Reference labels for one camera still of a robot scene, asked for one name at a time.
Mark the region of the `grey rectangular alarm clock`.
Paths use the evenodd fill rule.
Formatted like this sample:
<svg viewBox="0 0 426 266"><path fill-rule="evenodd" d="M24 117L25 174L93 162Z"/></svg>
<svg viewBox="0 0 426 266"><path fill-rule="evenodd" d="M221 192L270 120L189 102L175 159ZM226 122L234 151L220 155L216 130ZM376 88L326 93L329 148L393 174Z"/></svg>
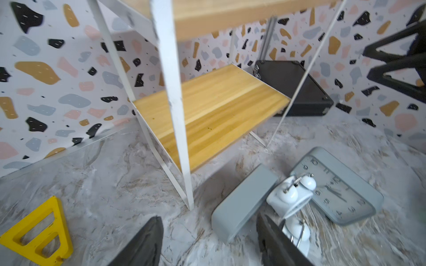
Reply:
<svg viewBox="0 0 426 266"><path fill-rule="evenodd" d="M322 147L315 147L294 166L291 175L313 174L313 202L333 223L348 226L381 211L384 196Z"/></svg>
<svg viewBox="0 0 426 266"><path fill-rule="evenodd" d="M277 175L258 165L212 213L211 226L218 239L225 244L232 242L277 182Z"/></svg>

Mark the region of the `wooden two-tier shelf white frame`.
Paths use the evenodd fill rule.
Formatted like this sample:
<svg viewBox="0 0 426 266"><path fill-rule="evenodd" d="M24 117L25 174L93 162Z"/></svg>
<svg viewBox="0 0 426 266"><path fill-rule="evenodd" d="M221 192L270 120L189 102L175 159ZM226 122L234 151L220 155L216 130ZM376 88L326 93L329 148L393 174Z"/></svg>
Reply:
<svg viewBox="0 0 426 266"><path fill-rule="evenodd" d="M194 208L191 174L295 98L228 64L183 82L178 42L254 20L325 5L325 1L105 1L159 51L164 90L137 100L100 9L94 19L155 158L188 209Z"/></svg>

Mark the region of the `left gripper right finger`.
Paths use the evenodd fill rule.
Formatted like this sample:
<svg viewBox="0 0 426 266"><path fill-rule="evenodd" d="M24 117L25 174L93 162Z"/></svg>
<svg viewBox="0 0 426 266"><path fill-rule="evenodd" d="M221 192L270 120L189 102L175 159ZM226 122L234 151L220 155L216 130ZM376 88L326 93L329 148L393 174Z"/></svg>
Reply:
<svg viewBox="0 0 426 266"><path fill-rule="evenodd" d="M277 225L268 215L258 214L256 230L263 266L313 266L282 232L286 220Z"/></svg>

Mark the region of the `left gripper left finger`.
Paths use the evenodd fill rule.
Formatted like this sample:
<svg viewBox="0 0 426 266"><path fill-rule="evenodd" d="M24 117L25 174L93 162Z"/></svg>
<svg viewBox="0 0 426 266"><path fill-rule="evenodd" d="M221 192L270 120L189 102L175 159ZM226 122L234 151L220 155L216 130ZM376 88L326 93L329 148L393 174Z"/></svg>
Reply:
<svg viewBox="0 0 426 266"><path fill-rule="evenodd" d="M162 218L154 216L109 263L109 266L158 266L163 245Z"/></svg>

